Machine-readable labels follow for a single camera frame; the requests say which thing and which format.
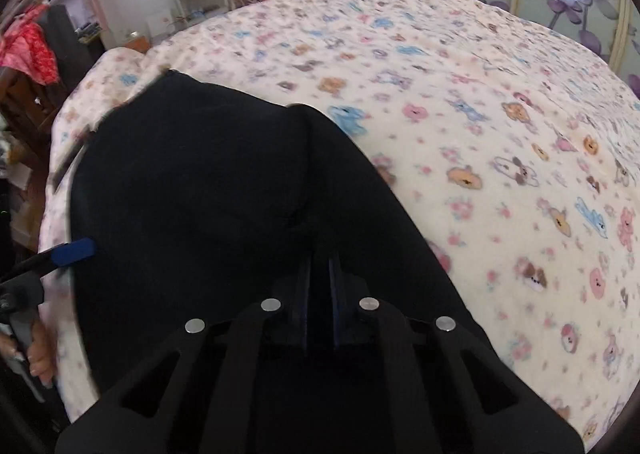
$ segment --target pink flower print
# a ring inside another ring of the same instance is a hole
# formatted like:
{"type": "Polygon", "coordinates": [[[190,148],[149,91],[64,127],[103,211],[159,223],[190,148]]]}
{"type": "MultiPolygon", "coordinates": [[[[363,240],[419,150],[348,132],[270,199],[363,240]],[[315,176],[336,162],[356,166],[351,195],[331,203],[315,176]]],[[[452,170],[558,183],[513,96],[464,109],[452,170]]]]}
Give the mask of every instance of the pink flower print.
{"type": "Polygon", "coordinates": [[[465,241],[460,238],[460,234],[450,234],[447,238],[447,243],[451,246],[466,246],[465,241]]]}
{"type": "Polygon", "coordinates": [[[566,180],[562,176],[562,173],[559,170],[552,171],[551,176],[563,187],[566,187],[566,180]]]}
{"type": "Polygon", "coordinates": [[[436,256],[436,259],[438,259],[438,262],[440,263],[443,270],[449,273],[451,269],[451,258],[444,252],[442,248],[440,248],[432,241],[427,240],[427,244],[429,245],[429,248],[431,249],[433,254],[436,256]]]}
{"type": "Polygon", "coordinates": [[[489,282],[489,284],[497,283],[498,277],[500,277],[500,274],[498,274],[498,272],[496,272],[495,270],[489,270],[486,273],[486,280],[489,282]]]}
{"type": "Polygon", "coordinates": [[[513,360],[528,360],[531,358],[531,342],[522,333],[516,336],[516,340],[511,343],[511,358],[513,360]]]}
{"type": "Polygon", "coordinates": [[[474,205],[470,198],[466,200],[464,198],[450,198],[447,203],[451,209],[453,217],[455,217],[457,221],[466,221],[471,219],[474,212],[474,205]]]}
{"type": "Polygon", "coordinates": [[[420,174],[424,174],[425,176],[428,176],[433,172],[431,167],[428,167],[426,165],[416,165],[416,168],[418,169],[418,172],[420,172],[420,174]]]}
{"type": "Polygon", "coordinates": [[[542,210],[542,213],[546,216],[547,214],[549,214],[549,211],[551,210],[551,203],[549,203],[546,199],[544,198],[538,198],[538,200],[536,201],[536,206],[542,210]]]}
{"type": "Polygon", "coordinates": [[[605,274],[609,273],[609,256],[604,252],[600,252],[598,254],[598,262],[600,263],[600,267],[605,274]]]}
{"type": "Polygon", "coordinates": [[[517,276],[524,275],[525,271],[527,270],[530,264],[531,264],[531,261],[529,260],[528,257],[519,257],[516,262],[516,265],[513,267],[513,271],[517,276]]]}
{"type": "Polygon", "coordinates": [[[450,80],[453,84],[469,84],[470,82],[478,82],[475,79],[463,77],[462,75],[456,75],[455,73],[451,74],[450,80]]]}
{"type": "Polygon", "coordinates": [[[500,208],[498,208],[498,214],[500,214],[505,219],[511,218],[511,211],[509,210],[508,206],[505,205],[504,203],[502,203],[500,208]]]}
{"type": "Polygon", "coordinates": [[[553,313],[547,313],[545,316],[545,321],[543,322],[543,326],[547,329],[553,329],[558,326],[558,323],[554,320],[553,313]]]}
{"type": "Polygon", "coordinates": [[[411,120],[412,124],[417,124],[420,120],[429,116],[427,110],[422,106],[414,106],[413,104],[407,104],[402,108],[402,114],[411,120]]]}
{"type": "Polygon", "coordinates": [[[450,163],[458,163],[460,161],[460,151],[455,147],[441,147],[440,154],[450,163]]]}
{"type": "Polygon", "coordinates": [[[620,224],[618,225],[618,238],[620,244],[625,246],[628,252],[631,252],[633,247],[633,234],[634,234],[634,217],[635,211],[631,211],[624,207],[622,214],[620,214],[620,224]]]}
{"type": "Polygon", "coordinates": [[[542,254],[547,256],[549,260],[554,260],[556,258],[556,251],[550,246],[542,249],[542,254]]]}
{"type": "Polygon", "coordinates": [[[589,286],[591,287],[591,292],[593,293],[593,296],[597,300],[600,300],[601,298],[604,297],[604,291],[605,291],[605,288],[607,287],[607,282],[602,277],[602,272],[600,271],[599,268],[594,268],[593,270],[591,270],[591,273],[589,274],[589,286]]]}
{"type": "Polygon", "coordinates": [[[383,167],[385,169],[390,169],[394,166],[394,162],[388,156],[385,156],[381,152],[376,154],[373,158],[371,158],[371,163],[375,167],[383,167]]]}
{"type": "Polygon", "coordinates": [[[482,126],[478,124],[466,124],[465,127],[471,132],[472,135],[480,136],[484,130],[482,130],[482,126]]]}
{"type": "Polygon", "coordinates": [[[589,164],[582,158],[578,158],[578,167],[580,167],[583,172],[589,172],[589,164]]]}

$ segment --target bedsheet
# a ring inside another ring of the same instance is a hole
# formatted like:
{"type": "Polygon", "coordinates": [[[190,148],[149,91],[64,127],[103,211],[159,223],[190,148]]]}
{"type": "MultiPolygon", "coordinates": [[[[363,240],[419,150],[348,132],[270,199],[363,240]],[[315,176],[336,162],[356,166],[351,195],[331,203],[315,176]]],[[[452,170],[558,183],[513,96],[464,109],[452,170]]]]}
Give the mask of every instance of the bedsheet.
{"type": "MultiPolygon", "coordinates": [[[[476,0],[269,0],[146,56],[107,52],[56,119],[51,170],[83,127],[168,67],[330,117],[392,186],[500,358],[587,447],[610,427],[640,378],[640,104],[601,59],[476,0]]],[[[47,187],[41,248],[68,238],[71,176],[47,187]]],[[[46,290],[74,420],[97,395],[68,274],[46,290]]]]}

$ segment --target blue animal print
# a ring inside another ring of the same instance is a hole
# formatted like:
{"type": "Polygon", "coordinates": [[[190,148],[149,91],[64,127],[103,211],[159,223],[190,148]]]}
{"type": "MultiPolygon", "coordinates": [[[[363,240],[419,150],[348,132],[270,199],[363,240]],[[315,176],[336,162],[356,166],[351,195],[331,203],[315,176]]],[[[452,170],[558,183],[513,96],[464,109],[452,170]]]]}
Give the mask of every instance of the blue animal print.
{"type": "Polygon", "coordinates": [[[358,124],[358,120],[368,118],[363,110],[350,106],[331,106],[329,116],[349,136],[367,134],[367,129],[358,124]]]}
{"type": "Polygon", "coordinates": [[[403,91],[407,91],[411,87],[411,84],[414,82],[413,79],[409,77],[401,77],[393,70],[385,69],[382,70],[378,75],[376,75],[376,79],[374,80],[377,84],[393,84],[398,86],[403,91]]]}
{"type": "Polygon", "coordinates": [[[426,55],[426,53],[417,46],[398,46],[398,53],[402,55],[426,55]]]}
{"type": "Polygon", "coordinates": [[[470,122],[486,122],[488,118],[484,114],[478,113],[474,108],[467,104],[464,100],[449,102],[452,107],[459,113],[465,113],[470,122]]]}
{"type": "Polygon", "coordinates": [[[598,214],[595,210],[589,210],[587,204],[582,198],[578,198],[575,207],[578,212],[583,215],[587,222],[595,229],[601,238],[607,239],[607,227],[604,224],[604,219],[601,214],[598,214]]]}
{"type": "Polygon", "coordinates": [[[393,21],[386,17],[377,18],[371,25],[372,28],[393,28],[393,21]]]}
{"type": "Polygon", "coordinates": [[[138,82],[138,77],[129,74],[120,75],[120,82],[122,82],[126,86],[132,86],[133,84],[138,82]]]}

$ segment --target red clothing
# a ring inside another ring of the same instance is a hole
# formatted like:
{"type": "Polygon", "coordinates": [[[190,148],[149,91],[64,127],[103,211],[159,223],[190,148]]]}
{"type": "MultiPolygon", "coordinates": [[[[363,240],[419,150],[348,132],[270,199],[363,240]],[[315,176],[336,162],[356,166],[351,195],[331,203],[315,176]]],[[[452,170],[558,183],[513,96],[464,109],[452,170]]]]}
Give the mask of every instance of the red clothing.
{"type": "Polygon", "coordinates": [[[35,21],[46,8],[46,4],[31,8],[0,37],[0,66],[21,71],[42,85],[60,80],[56,56],[35,21]]]}

